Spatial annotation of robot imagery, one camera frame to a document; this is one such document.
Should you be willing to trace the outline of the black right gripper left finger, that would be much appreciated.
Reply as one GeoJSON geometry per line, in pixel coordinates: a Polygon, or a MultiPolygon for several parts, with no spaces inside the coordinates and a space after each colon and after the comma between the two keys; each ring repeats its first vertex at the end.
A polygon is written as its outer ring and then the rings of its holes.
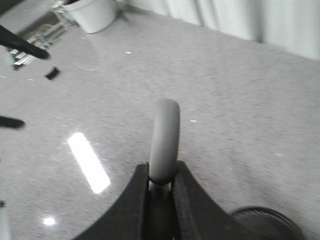
{"type": "Polygon", "coordinates": [[[76,240],[142,240],[149,190],[149,166],[138,164],[114,204],[76,240]]]}

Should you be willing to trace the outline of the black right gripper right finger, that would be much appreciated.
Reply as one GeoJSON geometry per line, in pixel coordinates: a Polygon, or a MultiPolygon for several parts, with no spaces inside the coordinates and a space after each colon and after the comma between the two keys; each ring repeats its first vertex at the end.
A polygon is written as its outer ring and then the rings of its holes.
{"type": "Polygon", "coordinates": [[[172,194],[182,240],[239,240],[239,227],[205,192],[183,161],[172,194]]]}

